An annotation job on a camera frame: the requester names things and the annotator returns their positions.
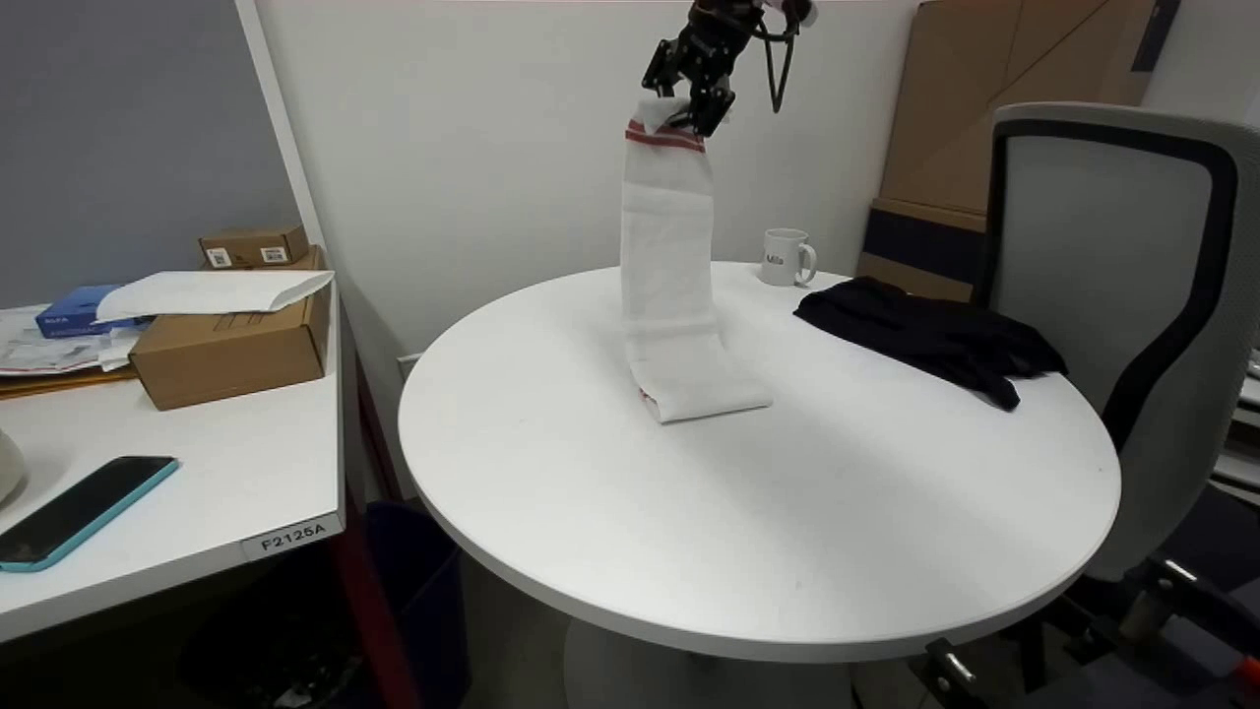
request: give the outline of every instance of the white paper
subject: white paper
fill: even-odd
[[[124,370],[137,343],[133,327],[83,340],[44,340],[37,316],[44,308],[0,312],[0,379],[57,379],[74,370]]]
[[[328,283],[331,270],[155,270],[114,286],[96,318],[284,312]]]

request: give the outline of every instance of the smartphone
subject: smartphone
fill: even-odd
[[[0,572],[44,572],[101,532],[176,467],[174,455],[114,455],[0,537]]]

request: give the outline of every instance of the brown cardboard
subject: brown cardboard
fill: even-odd
[[[874,210],[978,234],[987,219],[994,110],[1036,98],[1143,102],[1129,71],[1157,0],[924,0],[912,14]],[[924,269],[868,262],[902,286]]]
[[[290,269],[322,269],[311,249]],[[328,360],[331,293],[264,316],[163,316],[130,354],[159,408],[311,383]]]
[[[288,269],[307,257],[303,228],[243,228],[200,235],[208,269]]]

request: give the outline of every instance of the round white table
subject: round white table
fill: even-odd
[[[613,269],[511,293],[414,365],[411,471],[511,587],[708,659],[922,655],[1071,584],[1120,511],[1120,455],[1071,383],[1016,383],[1023,404],[1000,413],[817,332],[801,295],[718,262],[722,333],[775,403],[659,425],[621,360]]]

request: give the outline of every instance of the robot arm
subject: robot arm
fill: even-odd
[[[785,12],[785,31],[771,34],[765,27],[765,2]],[[785,105],[785,85],[792,71],[792,47],[801,23],[817,12],[810,0],[693,0],[689,23],[678,38],[663,38],[653,62],[643,73],[643,85],[653,94],[675,94],[678,79],[689,79],[689,102],[668,113],[663,125],[630,122],[630,139],[637,143],[668,143],[668,139],[708,139],[718,122],[738,102],[738,89],[727,85],[739,50],[756,34],[768,50],[768,84],[771,84],[771,105]],[[771,42],[789,42],[785,71],[775,79],[771,71]]]

